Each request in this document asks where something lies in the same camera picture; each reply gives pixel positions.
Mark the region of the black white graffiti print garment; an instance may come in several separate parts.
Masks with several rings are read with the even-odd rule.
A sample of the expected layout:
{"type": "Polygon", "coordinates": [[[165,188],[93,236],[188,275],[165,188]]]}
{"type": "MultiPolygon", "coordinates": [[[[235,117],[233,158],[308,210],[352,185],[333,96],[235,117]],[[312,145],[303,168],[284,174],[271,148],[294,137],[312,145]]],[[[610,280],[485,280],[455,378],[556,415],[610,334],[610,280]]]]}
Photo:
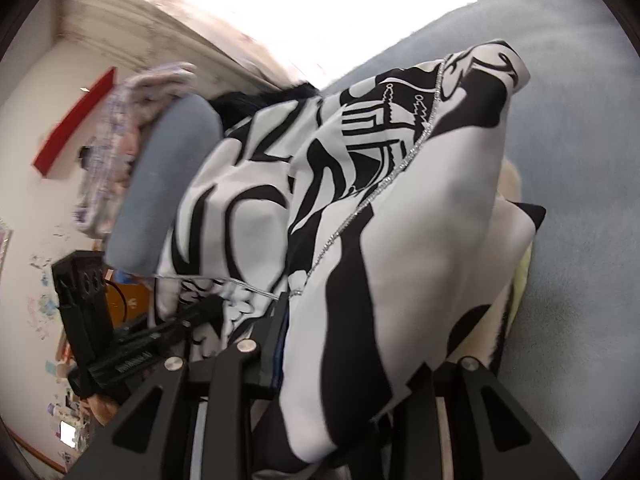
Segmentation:
{"type": "Polygon", "coordinates": [[[344,448],[480,324],[472,281],[528,80],[492,40],[265,108],[205,159],[165,238],[156,310],[221,292],[222,329],[204,337],[218,351],[288,293],[257,470],[295,474],[344,448]]]}

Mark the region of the black clothes pile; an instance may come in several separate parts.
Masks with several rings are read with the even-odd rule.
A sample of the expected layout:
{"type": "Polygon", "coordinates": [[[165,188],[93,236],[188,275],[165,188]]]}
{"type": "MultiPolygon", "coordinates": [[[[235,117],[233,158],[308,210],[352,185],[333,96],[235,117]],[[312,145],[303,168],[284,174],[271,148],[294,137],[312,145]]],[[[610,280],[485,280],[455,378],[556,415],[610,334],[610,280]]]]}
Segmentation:
{"type": "Polygon", "coordinates": [[[288,101],[299,101],[318,96],[320,91],[303,82],[291,88],[267,91],[258,94],[247,94],[239,91],[224,93],[215,99],[208,100],[209,105],[219,115],[224,131],[234,127],[247,117],[253,117],[264,108],[288,101]]]}

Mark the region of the pink patterned folded blanket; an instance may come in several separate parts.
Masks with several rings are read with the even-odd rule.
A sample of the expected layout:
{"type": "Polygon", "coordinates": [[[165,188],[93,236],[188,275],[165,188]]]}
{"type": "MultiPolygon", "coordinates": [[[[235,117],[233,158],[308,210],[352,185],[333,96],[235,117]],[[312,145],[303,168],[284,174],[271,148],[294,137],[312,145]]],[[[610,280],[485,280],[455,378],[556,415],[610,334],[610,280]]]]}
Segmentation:
{"type": "Polygon", "coordinates": [[[141,152],[143,129],[195,88],[195,66],[172,62],[131,76],[107,96],[94,135],[79,154],[82,175],[73,220],[93,240],[108,237],[141,152]]]}

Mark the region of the light green folded garment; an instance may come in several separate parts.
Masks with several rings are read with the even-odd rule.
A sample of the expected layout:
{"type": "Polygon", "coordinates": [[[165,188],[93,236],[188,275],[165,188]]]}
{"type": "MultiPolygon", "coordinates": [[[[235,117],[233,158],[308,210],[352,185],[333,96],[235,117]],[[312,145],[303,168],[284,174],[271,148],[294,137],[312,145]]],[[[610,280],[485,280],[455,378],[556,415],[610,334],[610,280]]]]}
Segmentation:
{"type": "Polygon", "coordinates": [[[512,282],[513,296],[509,318],[510,324],[514,322],[515,317],[518,314],[518,308],[520,307],[522,298],[524,296],[528,280],[530,262],[532,261],[532,251],[533,245],[529,245],[514,273],[512,282]]]}

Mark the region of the cream folded garment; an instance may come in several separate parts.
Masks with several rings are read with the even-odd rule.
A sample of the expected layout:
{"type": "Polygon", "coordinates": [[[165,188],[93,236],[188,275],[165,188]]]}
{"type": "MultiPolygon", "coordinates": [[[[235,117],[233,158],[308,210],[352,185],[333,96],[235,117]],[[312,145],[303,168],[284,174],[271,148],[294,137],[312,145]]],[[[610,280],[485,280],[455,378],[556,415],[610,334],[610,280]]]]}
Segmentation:
{"type": "Polygon", "coordinates": [[[489,310],[480,319],[480,325],[474,328],[471,354],[486,366],[495,359],[510,286],[522,258],[522,241],[518,234],[520,210],[513,203],[521,198],[521,187],[518,170],[504,158],[488,232],[472,281],[474,297],[481,304],[488,304],[489,310]]]}

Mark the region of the blue-grey bed sheet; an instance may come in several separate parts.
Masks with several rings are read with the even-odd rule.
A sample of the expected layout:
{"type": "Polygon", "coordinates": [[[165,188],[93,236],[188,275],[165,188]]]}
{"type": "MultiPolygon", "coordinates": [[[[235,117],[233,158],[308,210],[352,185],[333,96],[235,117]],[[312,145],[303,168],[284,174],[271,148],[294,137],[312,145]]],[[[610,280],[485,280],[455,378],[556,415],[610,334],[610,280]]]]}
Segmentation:
{"type": "Polygon", "coordinates": [[[385,47],[331,92],[506,40],[529,69],[506,154],[546,220],[499,377],[579,477],[639,420],[639,58],[602,0],[480,0],[385,47]]]}

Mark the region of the red wall strip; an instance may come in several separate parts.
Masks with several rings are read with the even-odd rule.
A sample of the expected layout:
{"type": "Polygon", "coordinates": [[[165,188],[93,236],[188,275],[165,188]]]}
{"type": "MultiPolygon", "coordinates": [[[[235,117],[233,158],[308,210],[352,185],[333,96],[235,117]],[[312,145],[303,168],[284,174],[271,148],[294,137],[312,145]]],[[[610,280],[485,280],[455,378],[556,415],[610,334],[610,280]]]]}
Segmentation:
{"type": "Polygon", "coordinates": [[[41,177],[46,178],[58,155],[81,123],[114,88],[117,68],[110,67],[84,95],[70,108],[63,119],[50,131],[40,146],[32,166],[41,177]]]}

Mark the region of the black device on nightstand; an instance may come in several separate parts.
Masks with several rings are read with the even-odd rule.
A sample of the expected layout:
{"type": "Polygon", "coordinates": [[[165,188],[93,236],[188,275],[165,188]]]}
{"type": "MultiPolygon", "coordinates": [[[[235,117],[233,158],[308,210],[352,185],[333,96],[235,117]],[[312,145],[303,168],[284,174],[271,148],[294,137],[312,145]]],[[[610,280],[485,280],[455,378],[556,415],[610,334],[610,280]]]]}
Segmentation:
{"type": "Polygon", "coordinates": [[[208,296],[159,326],[146,318],[116,328],[108,312],[107,281],[99,252],[76,250],[52,264],[65,335],[75,367],[67,380],[81,399],[98,394],[122,405],[139,387],[144,370],[168,358],[196,328],[222,329],[222,300],[208,296]]]}

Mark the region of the white floral curtain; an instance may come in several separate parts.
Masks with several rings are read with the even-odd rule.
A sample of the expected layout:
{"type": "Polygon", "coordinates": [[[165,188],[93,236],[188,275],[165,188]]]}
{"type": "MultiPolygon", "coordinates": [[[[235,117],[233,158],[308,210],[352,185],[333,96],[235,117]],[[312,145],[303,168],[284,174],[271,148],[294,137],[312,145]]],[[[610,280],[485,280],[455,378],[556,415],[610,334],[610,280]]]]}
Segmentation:
{"type": "Polygon", "coordinates": [[[229,60],[270,86],[326,88],[446,13],[478,0],[61,0],[65,39],[130,70],[229,60]]]}

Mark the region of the blue-grey pillow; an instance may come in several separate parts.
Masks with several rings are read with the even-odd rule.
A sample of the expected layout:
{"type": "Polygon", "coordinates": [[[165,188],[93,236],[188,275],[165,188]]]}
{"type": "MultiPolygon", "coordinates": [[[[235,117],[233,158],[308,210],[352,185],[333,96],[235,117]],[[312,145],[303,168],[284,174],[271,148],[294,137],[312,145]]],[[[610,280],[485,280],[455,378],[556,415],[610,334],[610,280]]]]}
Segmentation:
{"type": "Polygon", "coordinates": [[[154,122],[106,243],[108,266],[154,274],[182,196],[223,134],[219,115],[196,94],[173,102],[154,122]]]}

